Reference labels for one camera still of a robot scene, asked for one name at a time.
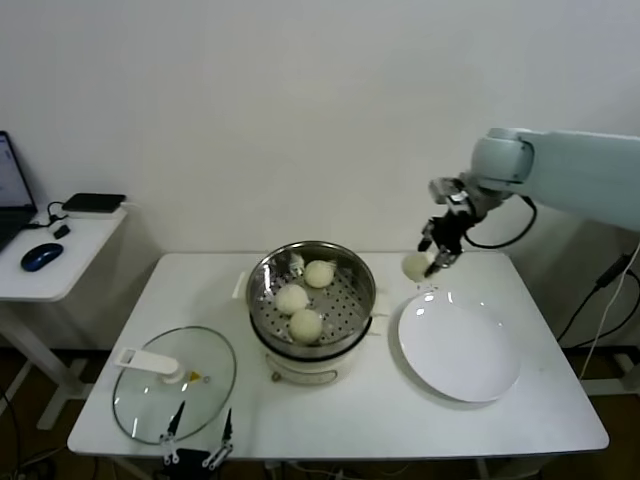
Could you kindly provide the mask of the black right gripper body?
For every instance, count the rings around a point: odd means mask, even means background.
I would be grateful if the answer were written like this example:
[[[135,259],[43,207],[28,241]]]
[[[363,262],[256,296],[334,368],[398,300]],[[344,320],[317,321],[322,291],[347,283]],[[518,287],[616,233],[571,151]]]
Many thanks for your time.
[[[432,244],[437,247],[437,250],[446,248],[456,255],[463,252],[462,239],[464,235],[479,222],[480,218],[474,215],[466,212],[456,214],[452,211],[448,211],[441,217],[432,217],[427,221],[427,223],[434,225]]]

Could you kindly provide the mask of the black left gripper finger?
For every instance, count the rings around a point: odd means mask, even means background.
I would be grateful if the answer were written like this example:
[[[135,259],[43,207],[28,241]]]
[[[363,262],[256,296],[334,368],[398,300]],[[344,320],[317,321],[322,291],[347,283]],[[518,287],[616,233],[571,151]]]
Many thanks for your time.
[[[167,430],[160,435],[160,446],[163,449],[162,459],[164,463],[178,463],[180,461],[176,447],[176,433],[184,411],[184,402],[181,402],[176,414],[171,418]]]
[[[229,409],[221,437],[221,443],[217,450],[212,451],[201,463],[202,468],[218,468],[233,452],[232,444],[232,409]]]

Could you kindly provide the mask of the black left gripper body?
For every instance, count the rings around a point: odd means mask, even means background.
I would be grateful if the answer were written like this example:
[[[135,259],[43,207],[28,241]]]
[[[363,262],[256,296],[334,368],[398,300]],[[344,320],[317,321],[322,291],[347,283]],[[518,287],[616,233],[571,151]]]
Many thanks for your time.
[[[179,461],[173,464],[173,478],[179,480],[206,480],[208,468],[203,462],[208,458],[208,452],[195,449],[178,449]]]

